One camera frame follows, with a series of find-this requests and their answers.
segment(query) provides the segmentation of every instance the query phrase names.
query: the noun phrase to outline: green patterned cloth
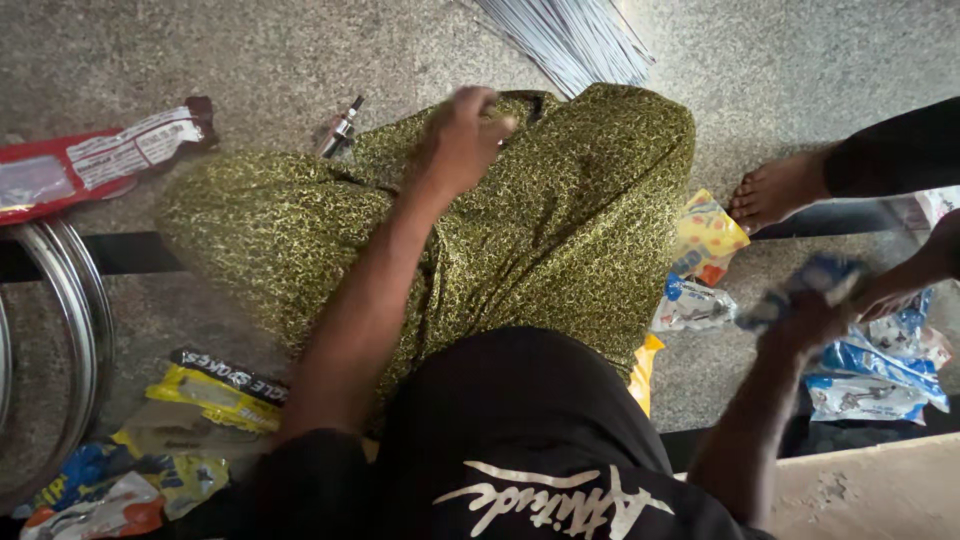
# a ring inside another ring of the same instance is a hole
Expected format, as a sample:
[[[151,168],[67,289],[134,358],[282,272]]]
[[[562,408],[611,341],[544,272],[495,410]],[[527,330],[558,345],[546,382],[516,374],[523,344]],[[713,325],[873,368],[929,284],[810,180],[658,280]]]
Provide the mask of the green patterned cloth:
[[[568,103],[506,92],[497,108],[520,125],[434,227],[381,398],[426,355],[511,325],[579,339],[626,379],[660,300],[693,157],[689,111],[600,84]],[[432,110],[359,135],[345,162],[216,157],[173,181],[159,229],[296,356],[387,214]]]

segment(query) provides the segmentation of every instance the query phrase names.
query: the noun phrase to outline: black t-shirt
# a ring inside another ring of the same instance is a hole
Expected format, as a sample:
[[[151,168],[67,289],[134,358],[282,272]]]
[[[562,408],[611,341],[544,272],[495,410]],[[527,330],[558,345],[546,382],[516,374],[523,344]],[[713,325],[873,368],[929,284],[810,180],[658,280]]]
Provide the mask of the black t-shirt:
[[[770,538],[672,478],[607,361],[509,328],[428,358],[387,411],[374,464],[314,430],[265,456],[240,537]]]

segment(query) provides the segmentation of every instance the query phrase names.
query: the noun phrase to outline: black pants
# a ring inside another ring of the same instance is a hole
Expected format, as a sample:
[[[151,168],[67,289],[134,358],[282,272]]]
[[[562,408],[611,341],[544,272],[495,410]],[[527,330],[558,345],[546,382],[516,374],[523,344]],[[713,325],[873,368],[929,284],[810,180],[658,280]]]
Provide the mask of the black pants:
[[[834,197],[885,197],[960,184],[960,97],[861,130],[824,164]]]

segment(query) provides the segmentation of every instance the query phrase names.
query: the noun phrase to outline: concrete floor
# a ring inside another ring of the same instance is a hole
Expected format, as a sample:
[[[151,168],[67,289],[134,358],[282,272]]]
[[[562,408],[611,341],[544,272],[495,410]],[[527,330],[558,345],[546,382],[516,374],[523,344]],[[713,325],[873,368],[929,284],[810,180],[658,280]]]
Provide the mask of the concrete floor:
[[[660,60],[650,88],[693,111],[691,192],[706,187],[718,199],[765,160],[842,138],[960,87],[960,5],[949,0],[617,3]],[[362,130],[462,84],[554,89],[470,11],[447,0],[0,0],[0,50],[0,143],[129,125],[205,94],[223,147],[306,151],[318,126],[360,93],[368,98],[358,118]],[[74,209],[70,219],[81,233],[152,230],[154,201],[177,172]],[[734,259],[721,286],[747,307],[814,250],[892,265],[916,246],[902,233],[760,242]],[[960,344],[960,322],[950,317],[960,304],[951,286],[941,287],[933,324]],[[286,370],[269,339],[189,274],[109,277],[107,287],[118,341],[101,433],[130,413],[177,347],[192,345],[276,376]],[[18,353],[2,490],[53,443],[68,373],[49,293],[40,283],[6,284],[0,292],[12,305]],[[711,424],[752,360],[752,337],[730,328],[663,338],[667,350],[653,378],[655,424]],[[944,379],[948,391],[960,390],[960,370]]]

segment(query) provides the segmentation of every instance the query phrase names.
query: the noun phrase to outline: foot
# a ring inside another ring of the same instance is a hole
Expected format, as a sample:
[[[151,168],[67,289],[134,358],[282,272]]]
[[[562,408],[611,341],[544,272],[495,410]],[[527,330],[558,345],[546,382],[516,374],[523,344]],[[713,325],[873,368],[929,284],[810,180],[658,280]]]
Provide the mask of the foot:
[[[833,146],[769,161],[744,175],[730,199],[730,216],[744,233],[753,234],[817,201],[829,199],[824,160]]]
[[[925,287],[960,279],[960,209],[945,215],[916,255],[870,283],[853,303],[862,322],[873,321],[906,307]]]

